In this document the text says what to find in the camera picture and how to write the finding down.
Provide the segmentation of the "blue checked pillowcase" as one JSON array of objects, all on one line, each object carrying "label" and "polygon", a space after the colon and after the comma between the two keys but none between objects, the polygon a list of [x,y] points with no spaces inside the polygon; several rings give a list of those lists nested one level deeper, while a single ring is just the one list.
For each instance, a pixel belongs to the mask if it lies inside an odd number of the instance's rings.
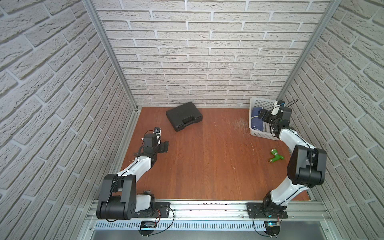
[{"label": "blue checked pillowcase", "polygon": [[267,110],[263,108],[252,108],[251,112],[251,129],[255,131],[263,132],[268,121],[266,119]]}]

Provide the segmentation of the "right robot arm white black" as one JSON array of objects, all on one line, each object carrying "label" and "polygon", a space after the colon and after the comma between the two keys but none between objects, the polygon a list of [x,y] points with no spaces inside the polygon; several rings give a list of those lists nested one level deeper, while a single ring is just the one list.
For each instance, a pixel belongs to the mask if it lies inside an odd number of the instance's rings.
[{"label": "right robot arm white black", "polygon": [[287,145],[291,158],[287,177],[263,199],[263,211],[281,214],[298,194],[322,185],[326,177],[327,153],[316,148],[289,126],[292,110],[276,106],[272,111],[261,109],[258,118],[271,125],[272,133]]}]

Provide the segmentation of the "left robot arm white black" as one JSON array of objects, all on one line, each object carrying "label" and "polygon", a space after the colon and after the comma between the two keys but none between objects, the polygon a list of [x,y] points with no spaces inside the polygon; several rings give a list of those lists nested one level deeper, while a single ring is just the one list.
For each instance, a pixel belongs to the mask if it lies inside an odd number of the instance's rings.
[{"label": "left robot arm white black", "polygon": [[161,140],[160,128],[145,133],[132,163],[120,172],[104,177],[96,210],[99,220],[130,220],[159,212],[155,208],[154,194],[137,194],[137,182],[155,165],[158,154],[166,153],[168,147],[169,142]]}]

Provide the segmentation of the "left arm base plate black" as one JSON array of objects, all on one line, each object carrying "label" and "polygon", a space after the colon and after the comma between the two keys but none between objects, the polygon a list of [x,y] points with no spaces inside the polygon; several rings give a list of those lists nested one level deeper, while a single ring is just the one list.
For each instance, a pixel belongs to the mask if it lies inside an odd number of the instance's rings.
[{"label": "left arm base plate black", "polygon": [[134,218],[168,218],[170,215],[170,202],[155,202],[149,210],[142,210],[134,214]]}]

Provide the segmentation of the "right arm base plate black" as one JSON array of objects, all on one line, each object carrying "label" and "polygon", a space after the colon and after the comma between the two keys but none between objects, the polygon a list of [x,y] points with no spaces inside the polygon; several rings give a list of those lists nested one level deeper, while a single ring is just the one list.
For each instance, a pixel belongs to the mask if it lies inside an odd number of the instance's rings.
[{"label": "right arm base plate black", "polygon": [[250,219],[287,219],[286,206],[279,206],[274,203],[265,207],[263,203],[246,203],[246,210]]}]

